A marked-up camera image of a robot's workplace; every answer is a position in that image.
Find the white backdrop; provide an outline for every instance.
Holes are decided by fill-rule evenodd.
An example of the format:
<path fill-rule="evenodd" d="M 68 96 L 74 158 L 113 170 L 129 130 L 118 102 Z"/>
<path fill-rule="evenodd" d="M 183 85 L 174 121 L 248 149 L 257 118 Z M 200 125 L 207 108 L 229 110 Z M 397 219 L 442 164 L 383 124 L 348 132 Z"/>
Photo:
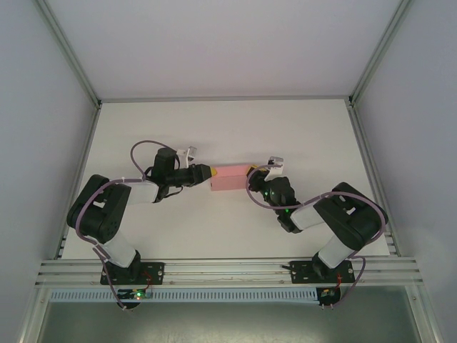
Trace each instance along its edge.
<path fill-rule="evenodd" d="M 101 99 L 349 95 L 399 0 L 48 0 Z"/>
<path fill-rule="evenodd" d="M 342 181 L 372 195 L 343 100 L 104 104 L 83 184 L 92 174 L 139 177 L 129 150 L 142 139 L 175 149 L 196 146 L 195 163 L 210 165 L 282 156 L 302 201 Z M 152 165 L 156 150 L 139 146 L 139 164 Z M 142 257 L 157 259 L 313 256 L 332 235 L 325 224 L 288 234 L 274 212 L 256 206 L 244 190 L 211 192 L 209 181 L 159 204 L 128 207 L 121 231 Z M 385 239 L 363 253 L 388 255 Z M 94 253 L 70 229 L 64 258 Z"/>

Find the pink foam block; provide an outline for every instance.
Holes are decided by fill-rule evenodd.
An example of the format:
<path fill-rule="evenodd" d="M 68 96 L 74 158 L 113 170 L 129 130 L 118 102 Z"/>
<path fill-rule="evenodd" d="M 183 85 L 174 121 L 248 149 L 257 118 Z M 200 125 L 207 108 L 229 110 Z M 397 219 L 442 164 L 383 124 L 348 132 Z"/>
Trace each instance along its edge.
<path fill-rule="evenodd" d="M 216 166 L 217 174 L 211 178 L 211 191 L 231 191 L 246 187 L 246 174 L 252 164 Z"/>

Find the purple cable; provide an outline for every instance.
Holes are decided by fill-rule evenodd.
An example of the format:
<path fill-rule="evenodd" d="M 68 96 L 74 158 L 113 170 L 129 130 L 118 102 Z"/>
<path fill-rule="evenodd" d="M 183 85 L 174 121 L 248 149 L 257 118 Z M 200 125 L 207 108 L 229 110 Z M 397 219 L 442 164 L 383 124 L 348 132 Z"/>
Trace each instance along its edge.
<path fill-rule="evenodd" d="M 332 195 L 350 197 L 350 198 L 354 198 L 354 199 L 360 200 L 361 202 L 364 202 L 367 205 L 371 206 L 376 211 L 376 213 L 379 215 L 379 218 L 381 220 L 381 228 L 373 236 L 373 238 L 371 238 L 366 244 L 368 245 L 370 243 L 373 243 L 374 241 L 376 241 L 385 232 L 385 230 L 386 230 L 386 219 L 384 218 L 384 215 L 381 212 L 381 210 L 371 200 L 368 200 L 368 199 L 365 199 L 363 197 L 360 197 L 357 194 L 352 194 L 352 193 L 348 193 L 348 192 L 326 192 L 326 193 L 323 193 L 321 195 L 318 195 L 317 197 L 309 199 L 306 202 L 304 202 L 303 204 L 299 204 L 299 205 L 293 205 L 293 206 L 269 206 L 269 205 L 262 204 L 261 202 L 257 201 L 256 198 L 254 198 L 253 195 L 251 194 L 251 191 L 249 190 L 249 180 L 251 180 L 251 177 L 253 176 L 253 174 L 255 172 L 257 172 L 258 170 L 264 169 L 264 168 L 274 168 L 274 167 L 280 167 L 280 166 L 275 165 L 275 164 L 265 164 L 263 166 L 258 166 L 258 167 L 256 167 L 255 169 L 253 169 L 249 173 L 249 175 L 248 175 L 248 177 L 246 179 L 246 191 L 248 193 L 248 196 L 249 196 L 249 198 L 251 198 L 251 200 L 255 204 L 259 205 L 260 207 L 263 207 L 264 209 L 298 209 L 298 208 L 301 208 L 301 207 L 308 206 L 308 205 L 310 205 L 310 204 L 312 204 L 314 202 L 317 202 L 319 199 L 322 199 L 324 197 L 329 197 L 329 196 L 332 196 Z M 365 257 L 362 257 L 362 256 L 355 256 L 355 254 L 357 254 L 357 253 L 358 252 L 353 252 L 351 255 L 348 256 L 348 258 L 349 259 L 362 259 L 363 260 L 360 272 L 358 273 L 358 276 L 356 277 L 354 283 L 351 285 L 351 287 L 349 287 L 348 291 L 343 295 L 343 297 L 340 299 L 340 301 L 337 302 L 336 304 L 340 304 L 342 302 L 342 300 L 347 298 L 347 296 L 353 291 L 354 287 L 357 285 L 358 281 L 362 277 L 363 271 L 365 270 L 366 259 L 365 259 Z"/>
<path fill-rule="evenodd" d="M 122 309 L 125 309 L 125 306 L 122 303 L 122 301 L 119 299 L 119 297 L 118 297 L 118 295 L 116 293 L 116 290 L 114 289 L 113 282 L 111 281 L 111 278 L 109 277 L 108 269 L 106 268 L 106 263 L 104 261 L 105 259 L 110 259 L 111 257 L 109 256 L 108 252 L 105 249 L 103 249 L 103 247 L 101 247 L 99 245 L 99 243 L 95 239 L 91 239 L 91 238 L 83 236 L 83 234 L 81 233 L 80 226 L 81 226 L 81 220 L 83 218 L 84 213 L 86 213 L 86 211 L 89 208 L 89 206 L 91 206 L 92 202 L 94 202 L 95 198 L 97 198 L 97 196 L 99 194 L 101 194 L 103 192 L 103 190 L 105 190 L 106 188 L 108 188 L 112 184 L 121 184 L 121 183 L 124 183 L 124 182 L 128 182 L 128 183 L 143 182 L 144 180 L 146 180 L 146 174 L 144 173 L 143 169 L 138 165 L 138 163 L 136 163 L 135 158 L 134 158 L 134 150 L 135 150 L 135 148 L 138 145 L 143 144 L 143 143 L 153 143 L 153 144 L 158 144 L 160 146 L 163 146 L 165 148 L 169 148 L 169 146 L 166 146 L 163 143 L 160 143 L 158 141 L 150 141 L 150 140 L 147 140 L 147 139 L 135 143 L 132 146 L 132 148 L 130 149 L 130 158 L 131 158 L 131 161 L 134 163 L 135 167 L 141 172 L 141 179 L 116 179 L 116 180 L 111 180 L 111 181 L 105 183 L 103 186 L 101 186 L 99 189 L 97 189 L 95 191 L 95 193 L 93 193 L 91 195 L 89 200 L 87 200 L 87 202 L 84 204 L 83 208 L 79 212 L 78 218 L 76 218 L 76 224 L 74 226 L 75 231 L 76 231 L 76 235 L 80 239 L 82 239 L 83 241 L 86 241 L 86 242 L 91 243 L 91 244 L 94 245 L 94 248 L 92 248 L 92 250 L 97 254 L 97 256 L 99 257 L 101 263 L 103 264 L 103 269 L 105 271 L 106 278 L 108 279 L 108 283 L 109 283 L 109 286 L 111 288 L 111 291 L 113 292 L 113 295 L 116 298 L 116 301 L 119 303 L 119 305 L 121 305 Z"/>

